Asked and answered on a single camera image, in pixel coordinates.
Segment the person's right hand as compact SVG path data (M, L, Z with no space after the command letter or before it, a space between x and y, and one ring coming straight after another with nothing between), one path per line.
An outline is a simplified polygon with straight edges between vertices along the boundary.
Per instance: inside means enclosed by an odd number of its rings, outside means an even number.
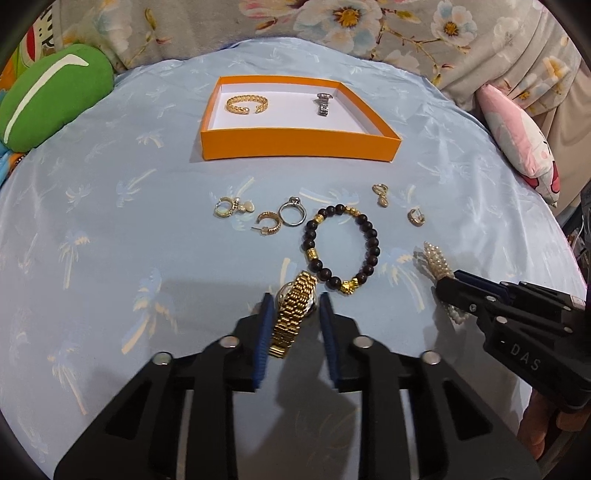
M539 392L533 390L520 422L517 438L535 460L538 460L544 452L546 436L553 418L551 403Z

